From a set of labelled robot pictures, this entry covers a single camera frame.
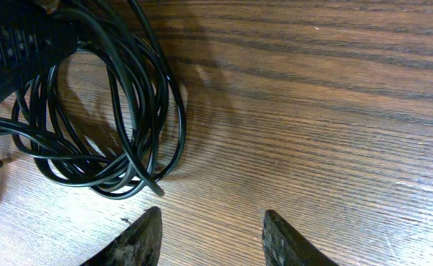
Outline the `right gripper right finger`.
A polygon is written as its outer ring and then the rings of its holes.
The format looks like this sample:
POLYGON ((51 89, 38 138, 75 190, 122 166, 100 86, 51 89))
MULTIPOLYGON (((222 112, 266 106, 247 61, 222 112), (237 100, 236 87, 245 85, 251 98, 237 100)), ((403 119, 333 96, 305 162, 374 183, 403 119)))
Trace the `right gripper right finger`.
POLYGON ((265 212, 262 244, 267 266, 337 266, 274 210, 265 212))

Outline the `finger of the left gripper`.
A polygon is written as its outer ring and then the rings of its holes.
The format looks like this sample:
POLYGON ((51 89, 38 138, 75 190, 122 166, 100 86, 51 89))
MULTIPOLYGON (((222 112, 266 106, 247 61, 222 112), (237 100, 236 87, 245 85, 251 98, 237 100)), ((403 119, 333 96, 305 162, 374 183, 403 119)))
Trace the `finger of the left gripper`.
POLYGON ((0 102, 77 49, 71 25, 34 1, 0 0, 0 102))

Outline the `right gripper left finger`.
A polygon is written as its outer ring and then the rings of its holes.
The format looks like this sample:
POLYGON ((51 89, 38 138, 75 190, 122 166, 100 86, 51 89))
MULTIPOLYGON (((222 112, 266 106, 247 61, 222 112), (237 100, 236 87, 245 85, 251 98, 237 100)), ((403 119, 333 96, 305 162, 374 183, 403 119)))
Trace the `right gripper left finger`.
POLYGON ((157 266, 162 239, 161 210, 151 207, 82 266, 157 266))

